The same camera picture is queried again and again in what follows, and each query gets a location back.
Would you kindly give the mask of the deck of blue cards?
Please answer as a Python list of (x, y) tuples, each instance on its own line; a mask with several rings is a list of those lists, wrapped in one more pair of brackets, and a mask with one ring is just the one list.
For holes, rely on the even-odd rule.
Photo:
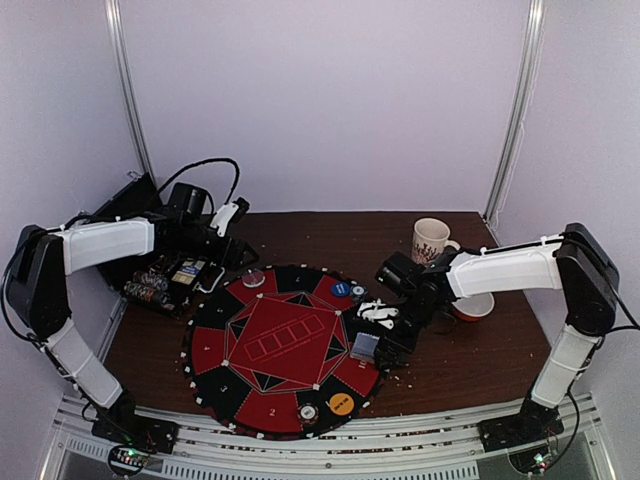
[(358, 332), (350, 350), (350, 357), (365, 363), (374, 363), (379, 340), (379, 336)]

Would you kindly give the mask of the blue small blind button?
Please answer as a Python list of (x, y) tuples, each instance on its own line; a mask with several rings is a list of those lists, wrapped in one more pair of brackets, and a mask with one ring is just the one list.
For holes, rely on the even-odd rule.
[(331, 293), (335, 297), (344, 298), (350, 295), (351, 287), (347, 282), (336, 282), (331, 286)]

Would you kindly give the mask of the red poker chip stack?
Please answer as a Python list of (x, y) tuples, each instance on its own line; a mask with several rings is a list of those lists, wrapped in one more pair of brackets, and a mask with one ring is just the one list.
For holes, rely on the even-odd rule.
[(302, 425), (314, 425), (319, 419), (319, 409), (312, 403), (306, 403), (298, 408), (297, 415)]

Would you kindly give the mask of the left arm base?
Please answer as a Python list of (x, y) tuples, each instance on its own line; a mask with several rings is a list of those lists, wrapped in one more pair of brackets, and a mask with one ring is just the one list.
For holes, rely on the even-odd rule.
[(125, 429), (99, 418), (91, 433), (99, 438), (134, 447), (149, 453), (171, 454), (177, 439), (179, 425), (172, 421), (136, 415), (134, 426)]

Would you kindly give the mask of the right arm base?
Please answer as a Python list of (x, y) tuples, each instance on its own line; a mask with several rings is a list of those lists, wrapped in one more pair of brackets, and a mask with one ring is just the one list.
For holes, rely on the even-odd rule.
[(517, 413), (483, 420), (477, 425), (485, 452), (493, 452), (541, 441), (549, 434), (564, 432), (559, 414), (550, 415)]

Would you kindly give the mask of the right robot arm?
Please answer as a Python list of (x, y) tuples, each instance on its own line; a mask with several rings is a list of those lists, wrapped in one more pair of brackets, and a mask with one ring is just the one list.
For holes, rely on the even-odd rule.
[(560, 402), (612, 331), (620, 303), (618, 269), (580, 223), (509, 247), (447, 247), (425, 265), (396, 252), (383, 262), (377, 280), (400, 300), (375, 348), (374, 361), (383, 368), (413, 352), (420, 330), (447, 303), (488, 293), (562, 292), (564, 325), (512, 423), (513, 433), (526, 442), (550, 426)]

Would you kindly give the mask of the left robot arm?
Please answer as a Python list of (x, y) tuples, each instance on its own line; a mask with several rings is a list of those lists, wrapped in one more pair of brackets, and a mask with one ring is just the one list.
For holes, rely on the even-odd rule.
[(58, 226), (24, 226), (2, 274), (1, 312), (22, 323), (17, 337), (48, 358), (96, 410), (99, 428), (123, 444), (157, 430), (136, 414), (133, 394), (97, 355), (90, 329), (106, 297), (91, 305), (79, 296), (96, 292), (98, 280), (120, 296), (135, 271), (165, 254), (241, 265), (247, 248), (230, 230), (250, 204), (228, 198), (207, 214), (208, 198), (205, 189), (180, 183), (163, 201), (150, 177), (132, 180), (94, 212)]

